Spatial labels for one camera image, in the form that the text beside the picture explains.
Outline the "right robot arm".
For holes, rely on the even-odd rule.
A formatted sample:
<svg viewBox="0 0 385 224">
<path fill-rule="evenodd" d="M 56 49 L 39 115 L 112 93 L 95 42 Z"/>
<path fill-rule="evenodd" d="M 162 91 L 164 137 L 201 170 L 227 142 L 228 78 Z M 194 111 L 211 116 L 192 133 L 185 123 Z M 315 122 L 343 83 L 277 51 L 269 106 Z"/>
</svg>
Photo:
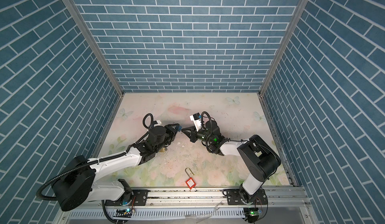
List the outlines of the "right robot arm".
<svg viewBox="0 0 385 224">
<path fill-rule="evenodd" d="M 207 151 L 221 156 L 239 156 L 244 161 L 249 175 L 240 185 L 241 200 L 252 203 L 257 199 L 257 191 L 277 171 L 281 165 L 278 154 L 259 136 L 247 140 L 232 140 L 224 137 L 216 121 L 181 129 L 192 143 L 201 141 Z"/>
</svg>

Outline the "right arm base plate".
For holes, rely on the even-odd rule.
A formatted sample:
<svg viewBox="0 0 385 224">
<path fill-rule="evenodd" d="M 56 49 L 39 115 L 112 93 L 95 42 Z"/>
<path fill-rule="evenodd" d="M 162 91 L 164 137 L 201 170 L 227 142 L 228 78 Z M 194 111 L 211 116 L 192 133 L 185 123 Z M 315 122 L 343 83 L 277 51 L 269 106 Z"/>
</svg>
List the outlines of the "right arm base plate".
<svg viewBox="0 0 385 224">
<path fill-rule="evenodd" d="M 234 205 L 266 205 L 268 203 L 267 195 L 264 189 L 257 190 L 253 195 L 247 194 L 240 189 L 225 189 L 222 194 L 227 199 L 230 206 Z"/>
</svg>

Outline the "red padlock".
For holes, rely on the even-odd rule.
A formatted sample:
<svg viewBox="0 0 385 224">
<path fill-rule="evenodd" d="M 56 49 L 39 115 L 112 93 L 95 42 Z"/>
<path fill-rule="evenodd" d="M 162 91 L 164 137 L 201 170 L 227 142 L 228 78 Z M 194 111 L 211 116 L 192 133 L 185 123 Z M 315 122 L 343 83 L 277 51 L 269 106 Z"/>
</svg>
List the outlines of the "red padlock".
<svg viewBox="0 0 385 224">
<path fill-rule="evenodd" d="M 188 188 L 190 189 L 190 190 L 192 190 L 192 189 L 194 189 L 195 187 L 196 187 L 196 182 L 194 181 L 194 179 L 193 179 L 193 176 L 195 175 L 194 173 L 193 173 L 193 171 L 189 168 L 189 167 L 187 167 L 186 169 L 185 169 L 185 172 L 186 172 L 186 174 L 188 175 L 188 179 L 185 181 L 185 183 L 186 183 L 186 185 L 188 186 Z"/>
</svg>

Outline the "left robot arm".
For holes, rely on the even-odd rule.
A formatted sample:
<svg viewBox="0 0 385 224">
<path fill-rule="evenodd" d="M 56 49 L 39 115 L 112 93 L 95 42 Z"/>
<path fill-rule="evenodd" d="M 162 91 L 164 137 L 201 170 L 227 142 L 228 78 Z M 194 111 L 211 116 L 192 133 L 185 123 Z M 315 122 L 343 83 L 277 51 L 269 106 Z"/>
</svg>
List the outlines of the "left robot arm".
<svg viewBox="0 0 385 224">
<path fill-rule="evenodd" d="M 152 160 L 169 146 L 180 129 L 179 124 L 157 125 L 148 131 L 147 138 L 134 143 L 128 150 L 100 158 L 86 159 L 83 155 L 72 159 L 51 185 L 62 211 L 71 211 L 84 202 L 120 199 L 129 186 L 125 181 L 117 185 L 102 185 L 103 177 Z"/>
</svg>

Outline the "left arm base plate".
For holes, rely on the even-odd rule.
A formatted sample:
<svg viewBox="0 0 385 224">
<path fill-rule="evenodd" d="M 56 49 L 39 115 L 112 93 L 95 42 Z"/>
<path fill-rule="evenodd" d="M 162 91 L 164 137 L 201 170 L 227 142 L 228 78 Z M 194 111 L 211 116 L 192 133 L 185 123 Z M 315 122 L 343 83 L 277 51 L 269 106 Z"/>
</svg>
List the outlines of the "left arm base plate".
<svg viewBox="0 0 385 224">
<path fill-rule="evenodd" d="M 106 206 L 145 206 L 148 197 L 147 189 L 134 189 L 125 191 L 123 195 L 116 201 L 106 200 Z"/>
</svg>

